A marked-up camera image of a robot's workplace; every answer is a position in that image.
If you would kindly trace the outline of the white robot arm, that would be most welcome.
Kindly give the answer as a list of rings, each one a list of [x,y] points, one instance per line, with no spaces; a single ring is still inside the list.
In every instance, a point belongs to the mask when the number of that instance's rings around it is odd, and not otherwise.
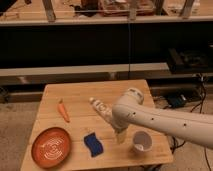
[[[143,100],[139,89],[129,88],[112,106],[121,129],[129,124],[143,126],[213,149],[213,115],[146,107]]]

